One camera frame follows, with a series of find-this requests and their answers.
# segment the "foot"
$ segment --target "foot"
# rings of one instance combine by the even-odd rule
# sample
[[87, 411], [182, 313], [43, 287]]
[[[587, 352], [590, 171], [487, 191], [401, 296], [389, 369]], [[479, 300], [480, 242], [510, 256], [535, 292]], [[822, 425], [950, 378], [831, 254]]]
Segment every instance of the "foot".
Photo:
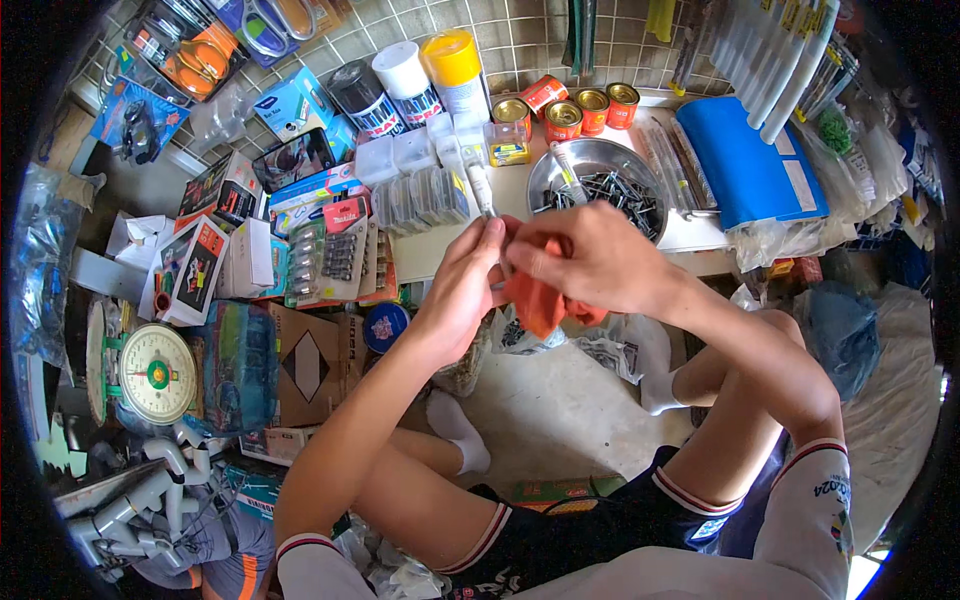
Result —
[[640, 406], [656, 417], [671, 408], [686, 408], [673, 397], [673, 372], [651, 372], [640, 379]]
[[426, 401], [426, 420], [438, 436], [456, 444], [463, 453], [464, 463], [458, 475], [469, 470], [487, 472], [490, 468], [490, 452], [480, 432], [470, 424], [464, 409], [453, 396], [434, 390]]

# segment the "knee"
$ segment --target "knee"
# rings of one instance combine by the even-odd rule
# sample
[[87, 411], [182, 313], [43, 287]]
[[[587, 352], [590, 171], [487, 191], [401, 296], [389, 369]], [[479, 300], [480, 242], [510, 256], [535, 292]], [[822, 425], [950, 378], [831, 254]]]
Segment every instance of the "knee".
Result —
[[785, 333], [788, 338], [793, 340], [801, 348], [806, 348], [804, 335], [800, 332], [800, 326], [797, 325], [797, 322], [789, 314], [776, 309], [757, 310], [754, 314]]

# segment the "gold can lid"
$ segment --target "gold can lid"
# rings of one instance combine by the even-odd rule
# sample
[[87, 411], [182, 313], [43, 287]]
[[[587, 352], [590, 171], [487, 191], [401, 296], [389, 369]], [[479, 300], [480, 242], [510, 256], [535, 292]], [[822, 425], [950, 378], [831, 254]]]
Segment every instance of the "gold can lid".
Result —
[[577, 105], [586, 110], [602, 112], [610, 107], [610, 98], [599, 89], [581, 89], [577, 92]]
[[584, 113], [569, 100], [555, 100], [546, 106], [546, 118], [558, 127], [572, 127], [584, 118]]
[[629, 84], [610, 84], [607, 86], [607, 95], [622, 105], [634, 105], [640, 101], [640, 94]]
[[530, 107], [519, 98], [504, 98], [493, 105], [493, 118], [504, 123], [523, 119], [530, 113]]

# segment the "spray paint can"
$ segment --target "spray paint can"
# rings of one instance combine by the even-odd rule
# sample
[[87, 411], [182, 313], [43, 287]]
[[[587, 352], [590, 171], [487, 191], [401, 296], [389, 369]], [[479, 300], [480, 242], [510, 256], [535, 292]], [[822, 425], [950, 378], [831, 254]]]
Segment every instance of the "spray paint can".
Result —
[[364, 60], [351, 60], [338, 68], [326, 80], [325, 87], [357, 128], [370, 137], [407, 131], [403, 117]]
[[420, 48], [415, 42], [387, 46], [373, 57], [372, 67], [408, 128], [423, 127], [427, 117], [444, 111], [420, 64]]
[[420, 52], [423, 66], [447, 112], [471, 112], [479, 122], [490, 120], [480, 55], [469, 32], [462, 29], [438, 32], [423, 43]]

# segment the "blue tin lid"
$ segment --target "blue tin lid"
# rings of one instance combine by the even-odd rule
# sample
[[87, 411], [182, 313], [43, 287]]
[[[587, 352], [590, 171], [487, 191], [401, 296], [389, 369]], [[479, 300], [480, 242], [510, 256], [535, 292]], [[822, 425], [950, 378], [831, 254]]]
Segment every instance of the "blue tin lid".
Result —
[[384, 354], [410, 324], [410, 313], [399, 304], [382, 302], [375, 306], [363, 322], [363, 339], [367, 348]]

